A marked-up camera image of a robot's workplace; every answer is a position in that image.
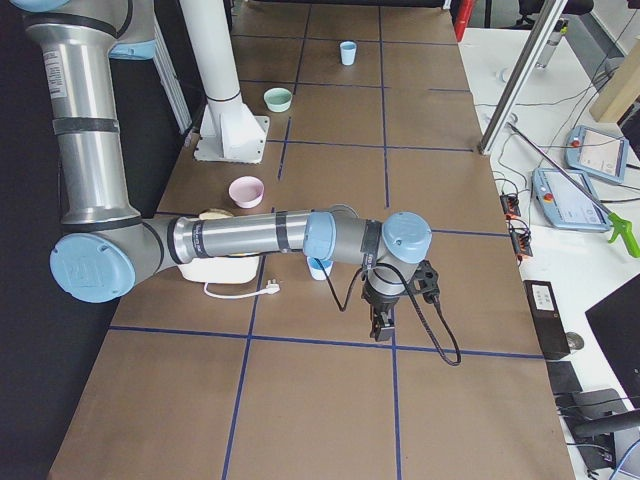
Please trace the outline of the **blue cup near arm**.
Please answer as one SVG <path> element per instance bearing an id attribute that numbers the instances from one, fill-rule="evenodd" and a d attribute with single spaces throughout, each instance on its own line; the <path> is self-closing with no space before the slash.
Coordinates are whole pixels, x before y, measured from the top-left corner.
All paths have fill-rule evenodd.
<path id="1" fill-rule="evenodd" d="M 326 281 L 333 267 L 332 260 L 321 260 L 308 257 L 307 266 L 311 277 L 316 281 Z"/>

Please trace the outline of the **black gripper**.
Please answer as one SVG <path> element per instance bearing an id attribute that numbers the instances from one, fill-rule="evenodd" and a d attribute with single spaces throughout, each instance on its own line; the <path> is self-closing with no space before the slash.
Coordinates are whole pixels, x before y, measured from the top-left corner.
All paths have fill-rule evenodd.
<path id="1" fill-rule="evenodd" d="M 389 341 L 395 333 L 395 323 L 391 318 L 391 310 L 395 307 L 399 298 L 399 295 L 380 293 L 369 281 L 364 283 L 362 299 L 370 306 L 371 329 L 369 337 L 374 341 Z"/>

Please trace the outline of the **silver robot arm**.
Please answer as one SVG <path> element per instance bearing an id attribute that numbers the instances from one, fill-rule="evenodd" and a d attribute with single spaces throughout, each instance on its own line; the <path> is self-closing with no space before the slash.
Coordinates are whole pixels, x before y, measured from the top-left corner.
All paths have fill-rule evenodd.
<path id="1" fill-rule="evenodd" d="M 197 259 L 300 252 L 356 266 L 372 337 L 387 340 L 401 297 L 431 295 L 424 269 L 427 222 L 400 212 L 383 222 L 349 207 L 214 220 L 143 220 L 131 206 L 110 63 L 155 52 L 150 1 L 22 1 L 27 35 L 43 53 L 69 209 L 50 269 L 76 299 L 102 303 L 170 267 Z"/>

